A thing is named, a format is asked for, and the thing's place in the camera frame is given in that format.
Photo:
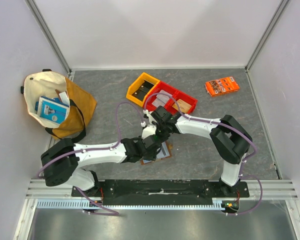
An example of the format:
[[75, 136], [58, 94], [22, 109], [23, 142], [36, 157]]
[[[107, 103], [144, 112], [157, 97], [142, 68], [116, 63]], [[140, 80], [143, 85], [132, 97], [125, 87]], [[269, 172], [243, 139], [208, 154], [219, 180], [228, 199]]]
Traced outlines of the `brown leather card holder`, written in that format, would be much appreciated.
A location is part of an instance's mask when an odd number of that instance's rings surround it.
[[162, 143], [161, 150], [156, 155], [155, 160], [142, 159], [140, 161], [140, 164], [141, 165], [148, 165], [148, 164], [154, 163], [156, 161], [161, 161], [161, 160], [164, 160], [164, 159], [171, 158], [173, 156], [172, 155], [172, 149], [173, 149], [173, 146], [169, 142], [165, 141], [164, 143]]

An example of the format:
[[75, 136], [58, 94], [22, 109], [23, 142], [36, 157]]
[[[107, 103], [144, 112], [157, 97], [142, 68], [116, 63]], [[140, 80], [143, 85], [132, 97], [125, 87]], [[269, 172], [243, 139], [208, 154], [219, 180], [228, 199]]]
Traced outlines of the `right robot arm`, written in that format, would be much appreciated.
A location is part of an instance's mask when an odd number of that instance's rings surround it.
[[237, 191], [242, 164], [253, 145], [252, 137], [231, 115], [222, 118], [202, 118], [177, 112], [171, 114], [163, 106], [154, 111], [143, 111], [149, 123], [156, 126], [156, 135], [169, 137], [171, 134], [194, 135], [211, 140], [223, 159], [219, 179], [219, 191], [225, 197]]

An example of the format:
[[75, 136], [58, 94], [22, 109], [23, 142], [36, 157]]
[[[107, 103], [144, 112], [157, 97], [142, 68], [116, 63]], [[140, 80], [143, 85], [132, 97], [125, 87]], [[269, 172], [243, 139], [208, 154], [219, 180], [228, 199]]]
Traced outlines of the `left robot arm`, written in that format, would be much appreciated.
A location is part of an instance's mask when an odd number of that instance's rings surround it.
[[154, 161], [163, 141], [157, 135], [146, 138], [124, 138], [119, 144], [84, 145], [71, 138], [57, 142], [41, 155], [43, 179], [47, 187], [67, 184], [78, 187], [88, 196], [100, 191], [97, 174], [85, 167], [104, 163], [136, 163], [143, 159]]

